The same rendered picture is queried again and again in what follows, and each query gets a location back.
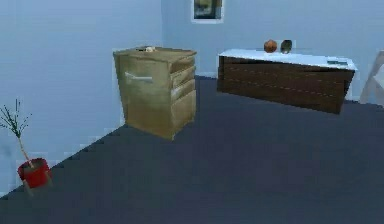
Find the houseplant in red pot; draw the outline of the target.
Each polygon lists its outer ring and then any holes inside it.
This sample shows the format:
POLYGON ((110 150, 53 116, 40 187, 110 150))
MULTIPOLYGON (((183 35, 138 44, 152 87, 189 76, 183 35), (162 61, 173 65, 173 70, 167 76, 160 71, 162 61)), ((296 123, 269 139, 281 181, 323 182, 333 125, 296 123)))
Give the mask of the houseplant in red pot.
POLYGON ((0 107, 0 127, 11 131, 19 144, 25 162, 17 168, 17 173, 22 185, 30 197, 34 196, 33 190, 46 184, 52 186, 52 174, 48 162, 44 158, 30 158, 22 142, 22 133, 28 126, 29 115, 20 119, 21 102, 15 100, 15 109, 11 111, 6 105, 0 107))

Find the white framed dark picture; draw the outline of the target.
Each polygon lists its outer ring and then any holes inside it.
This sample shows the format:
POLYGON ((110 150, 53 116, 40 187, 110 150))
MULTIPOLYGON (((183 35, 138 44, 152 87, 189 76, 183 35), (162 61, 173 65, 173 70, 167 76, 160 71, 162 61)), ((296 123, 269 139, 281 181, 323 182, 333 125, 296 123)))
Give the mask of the white framed dark picture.
POLYGON ((191 0, 191 22, 220 24, 224 22, 225 0, 191 0))

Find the orange ball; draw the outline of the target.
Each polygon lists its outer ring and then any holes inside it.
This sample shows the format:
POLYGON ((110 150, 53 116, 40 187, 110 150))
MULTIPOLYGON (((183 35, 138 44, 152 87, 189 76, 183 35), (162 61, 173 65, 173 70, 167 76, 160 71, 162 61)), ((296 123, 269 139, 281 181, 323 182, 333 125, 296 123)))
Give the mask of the orange ball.
POLYGON ((277 42, 270 39, 264 43, 264 51, 267 53, 273 53, 277 49, 277 42))

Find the flat grey book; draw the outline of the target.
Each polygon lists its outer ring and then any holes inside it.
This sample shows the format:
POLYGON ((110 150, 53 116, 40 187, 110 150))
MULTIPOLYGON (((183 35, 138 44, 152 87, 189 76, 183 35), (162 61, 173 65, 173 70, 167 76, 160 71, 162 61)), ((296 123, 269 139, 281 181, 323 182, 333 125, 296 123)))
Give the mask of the flat grey book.
POLYGON ((343 66, 347 66, 348 65, 348 59, 346 59, 346 58, 332 58, 332 57, 328 57, 326 61, 327 61, 327 64, 343 65, 343 66))

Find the dark brown white-topped sideboard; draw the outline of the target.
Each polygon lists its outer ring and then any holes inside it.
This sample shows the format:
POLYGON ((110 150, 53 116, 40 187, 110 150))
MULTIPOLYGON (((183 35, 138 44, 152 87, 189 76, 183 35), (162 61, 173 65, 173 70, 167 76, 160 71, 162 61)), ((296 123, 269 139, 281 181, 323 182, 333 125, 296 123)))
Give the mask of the dark brown white-topped sideboard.
POLYGON ((328 57, 229 49, 218 55, 217 90, 338 114, 357 68, 328 57))

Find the tan wooden chest of drawers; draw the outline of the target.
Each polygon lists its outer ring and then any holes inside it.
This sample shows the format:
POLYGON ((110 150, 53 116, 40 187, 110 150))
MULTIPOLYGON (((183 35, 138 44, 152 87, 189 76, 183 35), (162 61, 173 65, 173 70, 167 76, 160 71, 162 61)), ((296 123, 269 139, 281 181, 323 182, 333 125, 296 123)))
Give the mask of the tan wooden chest of drawers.
POLYGON ((125 123, 172 140, 195 118, 196 52, 146 47, 113 53, 125 123))

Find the dark olive round object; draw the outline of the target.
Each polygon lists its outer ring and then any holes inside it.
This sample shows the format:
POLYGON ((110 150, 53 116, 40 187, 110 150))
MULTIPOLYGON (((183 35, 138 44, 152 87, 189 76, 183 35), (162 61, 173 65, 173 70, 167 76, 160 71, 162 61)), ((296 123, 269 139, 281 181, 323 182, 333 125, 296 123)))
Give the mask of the dark olive round object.
POLYGON ((280 51, 283 54, 288 54, 292 50, 293 42, 289 39, 283 40, 280 45, 280 51))

